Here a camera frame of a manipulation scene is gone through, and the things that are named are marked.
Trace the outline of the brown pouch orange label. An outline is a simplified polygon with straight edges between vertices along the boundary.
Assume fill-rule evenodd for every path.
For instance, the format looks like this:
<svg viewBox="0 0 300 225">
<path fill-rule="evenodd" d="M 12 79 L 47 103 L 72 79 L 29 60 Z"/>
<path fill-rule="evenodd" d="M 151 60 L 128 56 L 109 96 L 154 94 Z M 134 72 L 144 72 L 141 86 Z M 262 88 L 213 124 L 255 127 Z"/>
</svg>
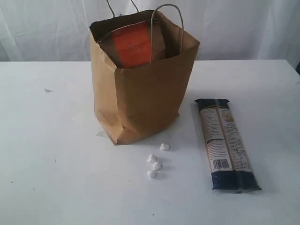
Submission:
<svg viewBox="0 0 300 225">
<path fill-rule="evenodd" d="M 159 20 L 142 21 L 117 28 L 98 41 L 119 68 L 135 68 L 166 58 Z"/>
</svg>

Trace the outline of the brown paper shopping bag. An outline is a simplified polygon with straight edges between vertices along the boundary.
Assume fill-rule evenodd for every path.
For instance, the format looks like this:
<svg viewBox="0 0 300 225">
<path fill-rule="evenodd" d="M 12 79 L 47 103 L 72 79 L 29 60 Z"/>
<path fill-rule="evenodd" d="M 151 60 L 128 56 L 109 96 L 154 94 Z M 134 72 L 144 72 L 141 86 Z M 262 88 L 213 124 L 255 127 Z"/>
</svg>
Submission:
<svg viewBox="0 0 300 225">
<path fill-rule="evenodd" d="M 119 68 L 98 44 L 117 28 L 155 19 L 165 41 L 165 59 Z M 90 25 L 94 114 L 113 144 L 132 144 L 164 130 L 177 118 L 199 45 L 183 24 L 174 24 L 159 9 Z"/>
</svg>

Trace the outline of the clear tape piece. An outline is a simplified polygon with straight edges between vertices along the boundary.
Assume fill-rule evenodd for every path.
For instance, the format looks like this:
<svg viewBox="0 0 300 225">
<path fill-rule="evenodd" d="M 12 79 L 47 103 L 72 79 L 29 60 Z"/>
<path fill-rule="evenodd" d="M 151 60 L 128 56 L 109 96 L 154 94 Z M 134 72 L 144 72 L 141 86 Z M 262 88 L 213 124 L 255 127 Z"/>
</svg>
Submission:
<svg viewBox="0 0 300 225">
<path fill-rule="evenodd" d="M 107 134 L 106 134 L 106 132 L 103 131 L 103 130 L 102 130 L 102 131 L 99 131 L 99 132 L 96 134 L 96 136 L 107 138 Z"/>
</svg>

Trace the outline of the black noodle packet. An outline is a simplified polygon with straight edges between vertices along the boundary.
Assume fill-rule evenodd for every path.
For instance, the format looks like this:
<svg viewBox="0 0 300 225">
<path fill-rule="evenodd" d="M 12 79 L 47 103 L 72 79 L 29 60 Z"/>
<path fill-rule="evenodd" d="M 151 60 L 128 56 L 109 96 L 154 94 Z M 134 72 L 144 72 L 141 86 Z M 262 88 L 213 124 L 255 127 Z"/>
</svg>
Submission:
<svg viewBox="0 0 300 225">
<path fill-rule="evenodd" d="M 227 99 L 197 99 L 214 190 L 260 191 Z"/>
</svg>

